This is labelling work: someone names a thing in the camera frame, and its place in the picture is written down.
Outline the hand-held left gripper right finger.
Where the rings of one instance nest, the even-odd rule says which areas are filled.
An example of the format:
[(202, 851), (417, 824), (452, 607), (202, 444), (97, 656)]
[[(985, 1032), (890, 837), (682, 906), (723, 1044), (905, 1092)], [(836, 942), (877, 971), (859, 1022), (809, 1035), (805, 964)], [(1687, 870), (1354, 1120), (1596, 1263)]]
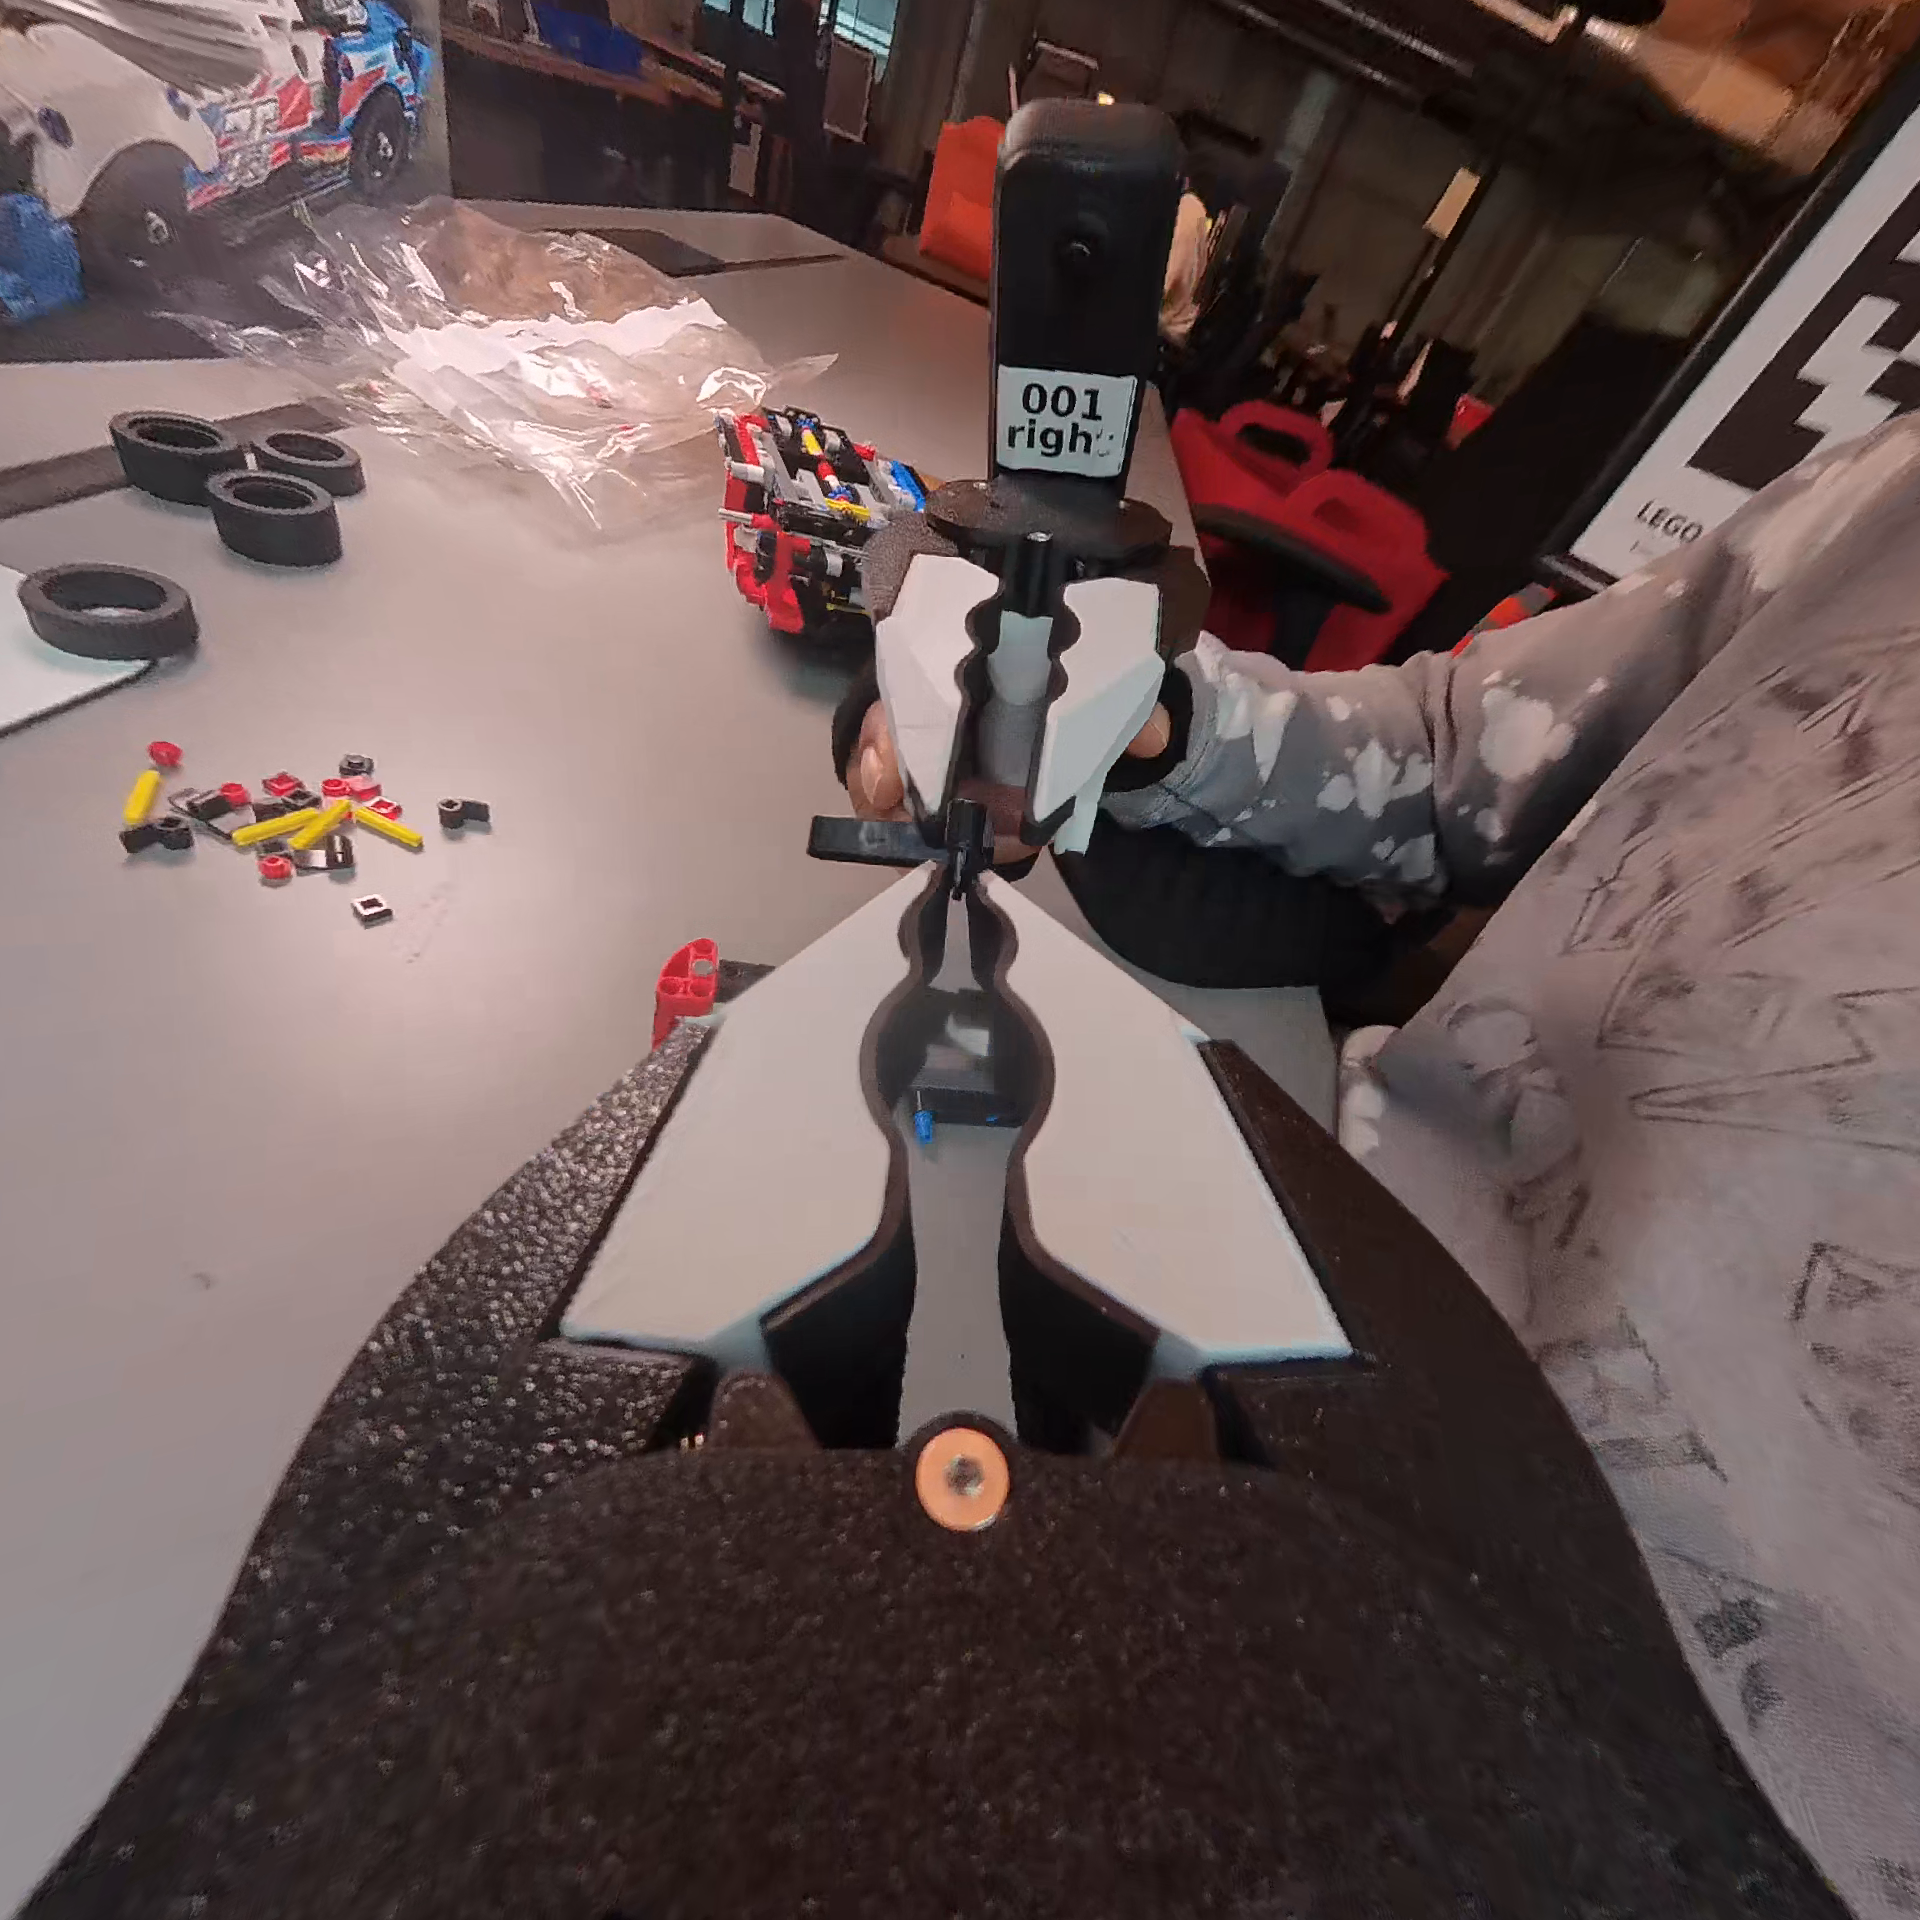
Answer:
[(1023, 1044), (998, 1229), (1017, 1436), (1086, 1451), (1150, 1386), (1348, 1366), (1215, 1071), (1244, 1059), (1006, 879), (979, 885), (969, 923), (998, 938), (991, 1007)]

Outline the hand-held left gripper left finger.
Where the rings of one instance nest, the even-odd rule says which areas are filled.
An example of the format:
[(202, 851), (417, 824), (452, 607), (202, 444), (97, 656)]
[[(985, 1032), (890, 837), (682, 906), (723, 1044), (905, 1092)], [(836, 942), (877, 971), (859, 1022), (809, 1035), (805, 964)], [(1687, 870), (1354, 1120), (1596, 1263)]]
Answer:
[(899, 879), (701, 1032), (564, 1339), (778, 1376), (828, 1448), (899, 1440), (917, 1259), (871, 1028), (914, 979), (925, 892)]

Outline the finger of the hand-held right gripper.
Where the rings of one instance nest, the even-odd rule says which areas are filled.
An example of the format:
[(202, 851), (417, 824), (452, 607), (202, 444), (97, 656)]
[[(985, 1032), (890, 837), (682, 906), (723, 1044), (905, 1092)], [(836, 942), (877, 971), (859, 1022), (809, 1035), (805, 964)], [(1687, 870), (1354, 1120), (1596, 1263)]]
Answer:
[(893, 611), (875, 628), (881, 703), (897, 742), (905, 803), (938, 824), (962, 781), (980, 770), (988, 710), (985, 653), (969, 627), (998, 596), (996, 574), (971, 559), (917, 555)]
[(1108, 772), (1161, 698), (1161, 589), (1142, 581), (1082, 581), (1051, 621), (1039, 735), (1023, 788), (1038, 842), (1089, 842)]

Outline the toy brick car chassis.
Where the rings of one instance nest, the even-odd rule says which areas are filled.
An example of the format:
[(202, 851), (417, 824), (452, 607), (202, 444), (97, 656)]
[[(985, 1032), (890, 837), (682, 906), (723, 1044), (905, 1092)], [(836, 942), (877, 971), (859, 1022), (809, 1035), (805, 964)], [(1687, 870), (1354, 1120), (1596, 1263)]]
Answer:
[(861, 552), (886, 520), (925, 507), (930, 479), (802, 408), (719, 412), (713, 430), (738, 595), (790, 640), (871, 645)]

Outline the red brick piece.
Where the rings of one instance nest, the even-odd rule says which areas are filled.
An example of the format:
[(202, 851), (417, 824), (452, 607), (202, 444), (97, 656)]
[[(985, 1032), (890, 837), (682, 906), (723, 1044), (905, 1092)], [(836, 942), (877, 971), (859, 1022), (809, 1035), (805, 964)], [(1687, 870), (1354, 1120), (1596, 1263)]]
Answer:
[(716, 940), (690, 940), (669, 954), (655, 975), (651, 1050), (661, 1050), (677, 1024), (707, 1019), (713, 1012), (719, 967)]

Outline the black red blue bumper assembly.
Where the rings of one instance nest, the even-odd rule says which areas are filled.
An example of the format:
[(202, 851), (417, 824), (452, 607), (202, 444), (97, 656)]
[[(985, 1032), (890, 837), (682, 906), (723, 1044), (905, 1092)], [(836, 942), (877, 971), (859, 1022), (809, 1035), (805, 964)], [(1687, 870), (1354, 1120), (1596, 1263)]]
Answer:
[(1039, 1037), (1003, 987), (1015, 930), (990, 900), (996, 834), (983, 800), (934, 823), (815, 815), (807, 853), (825, 861), (929, 870), (897, 928), (903, 979), (861, 1039), (877, 1116), (905, 1116), (930, 1144), (961, 1125), (1019, 1128), (1039, 1088)]

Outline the building instruction booklet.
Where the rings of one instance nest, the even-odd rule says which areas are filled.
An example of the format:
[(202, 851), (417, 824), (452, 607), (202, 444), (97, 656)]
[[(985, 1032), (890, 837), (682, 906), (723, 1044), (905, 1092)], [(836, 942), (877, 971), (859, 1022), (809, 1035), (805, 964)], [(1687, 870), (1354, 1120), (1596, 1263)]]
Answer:
[(4, 26), (53, 22), (182, 90), (235, 90), (275, 63), (252, 5), (229, 3), (4, 3)]

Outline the person's right forearm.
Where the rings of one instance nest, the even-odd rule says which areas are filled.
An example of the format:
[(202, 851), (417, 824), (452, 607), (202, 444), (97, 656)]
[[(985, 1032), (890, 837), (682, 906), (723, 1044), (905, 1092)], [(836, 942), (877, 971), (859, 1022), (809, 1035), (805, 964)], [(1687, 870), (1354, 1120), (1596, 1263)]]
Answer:
[(1676, 571), (1354, 672), (1202, 637), (1167, 670), (1166, 744), (1113, 765), (1101, 815), (1383, 906), (1483, 906), (1593, 813), (1732, 627)]

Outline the orange bag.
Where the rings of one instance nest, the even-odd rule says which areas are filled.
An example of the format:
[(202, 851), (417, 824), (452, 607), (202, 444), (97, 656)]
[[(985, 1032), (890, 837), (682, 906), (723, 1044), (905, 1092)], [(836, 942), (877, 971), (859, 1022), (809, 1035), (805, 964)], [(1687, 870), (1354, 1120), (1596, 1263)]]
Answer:
[(1006, 123), (979, 114), (943, 123), (933, 149), (918, 222), (918, 259), (961, 280), (991, 277), (991, 220)]

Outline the red office chair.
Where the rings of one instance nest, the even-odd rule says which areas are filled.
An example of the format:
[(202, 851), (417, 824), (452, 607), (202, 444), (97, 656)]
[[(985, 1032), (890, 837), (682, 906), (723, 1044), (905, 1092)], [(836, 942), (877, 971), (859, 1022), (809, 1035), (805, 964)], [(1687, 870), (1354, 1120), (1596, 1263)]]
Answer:
[(1167, 424), (1210, 579), (1207, 634), (1305, 670), (1379, 664), (1446, 574), (1425, 517), (1350, 469), (1330, 430), (1274, 399)]

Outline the clear plastic bag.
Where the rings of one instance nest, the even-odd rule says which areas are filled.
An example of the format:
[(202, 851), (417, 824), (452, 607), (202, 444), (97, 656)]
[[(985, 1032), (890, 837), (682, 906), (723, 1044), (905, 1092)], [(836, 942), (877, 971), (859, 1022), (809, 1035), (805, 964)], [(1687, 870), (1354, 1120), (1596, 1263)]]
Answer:
[(303, 214), (238, 295), (165, 315), (410, 450), (547, 484), (596, 534), (716, 487), (719, 418), (834, 366), (763, 352), (599, 236), (511, 228), (454, 198)]

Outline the person's grey sweatshirt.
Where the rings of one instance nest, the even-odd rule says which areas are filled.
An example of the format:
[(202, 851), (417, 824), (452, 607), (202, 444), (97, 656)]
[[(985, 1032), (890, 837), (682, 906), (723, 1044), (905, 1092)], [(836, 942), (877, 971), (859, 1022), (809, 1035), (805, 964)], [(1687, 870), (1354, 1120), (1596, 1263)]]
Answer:
[(1489, 918), (1342, 1143), (1574, 1415), (1725, 1731), (1915, 1916), (1915, 421), (1324, 693), (1318, 805)]

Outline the pile of small brick pieces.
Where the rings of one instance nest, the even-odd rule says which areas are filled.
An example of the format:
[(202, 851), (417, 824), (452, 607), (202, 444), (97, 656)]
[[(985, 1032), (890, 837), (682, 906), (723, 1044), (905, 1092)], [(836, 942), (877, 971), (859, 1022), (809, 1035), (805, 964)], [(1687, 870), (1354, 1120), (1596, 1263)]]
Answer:
[(387, 894), (361, 887), (363, 844), (413, 856), (433, 831), (458, 842), (494, 823), (492, 805), (468, 796), (441, 797), (428, 813), (410, 811), (366, 755), (345, 755), (338, 770), (317, 781), (275, 770), (253, 781), (179, 784), (182, 772), (179, 742), (156, 738), (147, 744), (147, 760), (113, 827), (113, 846), (125, 864), (186, 861), (199, 847), (226, 847), (267, 892), (326, 879), (345, 895), (358, 928), (385, 928), (397, 917)]

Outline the black rubber toy tyre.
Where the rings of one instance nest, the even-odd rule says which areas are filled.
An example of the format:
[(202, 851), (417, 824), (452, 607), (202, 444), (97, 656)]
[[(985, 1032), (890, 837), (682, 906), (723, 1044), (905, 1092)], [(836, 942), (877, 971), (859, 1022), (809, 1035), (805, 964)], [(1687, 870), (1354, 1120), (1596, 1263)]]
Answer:
[(276, 568), (319, 568), (343, 557), (334, 493), (279, 470), (231, 469), (204, 482), (222, 543), (238, 557)]
[(199, 415), (125, 412), (109, 418), (109, 439), (132, 488), (182, 507), (205, 507), (207, 482), (250, 469), (246, 448)]
[(258, 470), (298, 478), (332, 495), (367, 488), (361, 455), (343, 439), (307, 428), (279, 428), (252, 442)]
[(17, 599), (31, 631), (76, 658), (156, 662), (191, 653), (202, 643), (186, 588), (143, 567), (42, 567), (20, 579)]

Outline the black toy car box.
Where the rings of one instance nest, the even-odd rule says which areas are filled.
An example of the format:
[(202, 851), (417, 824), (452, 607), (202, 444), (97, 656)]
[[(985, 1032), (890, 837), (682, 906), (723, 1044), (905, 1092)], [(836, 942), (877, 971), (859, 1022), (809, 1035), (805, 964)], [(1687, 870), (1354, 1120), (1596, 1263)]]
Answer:
[(302, 216), (449, 189), (443, 5), (229, 5), (258, 12), (275, 63), (225, 90), (2, 13), (4, 363), (211, 357), (170, 306), (250, 303), (239, 280)]

